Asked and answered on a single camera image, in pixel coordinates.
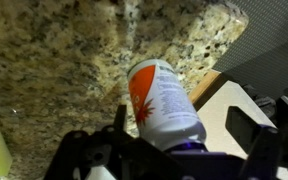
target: granite countertop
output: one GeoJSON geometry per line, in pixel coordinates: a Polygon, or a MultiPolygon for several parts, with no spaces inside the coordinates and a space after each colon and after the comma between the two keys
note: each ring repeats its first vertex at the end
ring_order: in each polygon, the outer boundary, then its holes
{"type": "Polygon", "coordinates": [[[160,58],[187,92],[245,30],[218,0],[0,0],[0,130],[9,176],[42,179],[64,134],[93,133],[128,105],[126,73],[160,58]]]}

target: can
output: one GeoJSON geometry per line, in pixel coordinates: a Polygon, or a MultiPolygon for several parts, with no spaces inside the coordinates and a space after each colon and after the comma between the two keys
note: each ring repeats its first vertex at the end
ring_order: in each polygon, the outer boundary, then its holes
{"type": "Polygon", "coordinates": [[[140,137],[161,151],[204,143],[204,126],[170,64],[142,61],[129,71],[128,83],[140,137]]]}

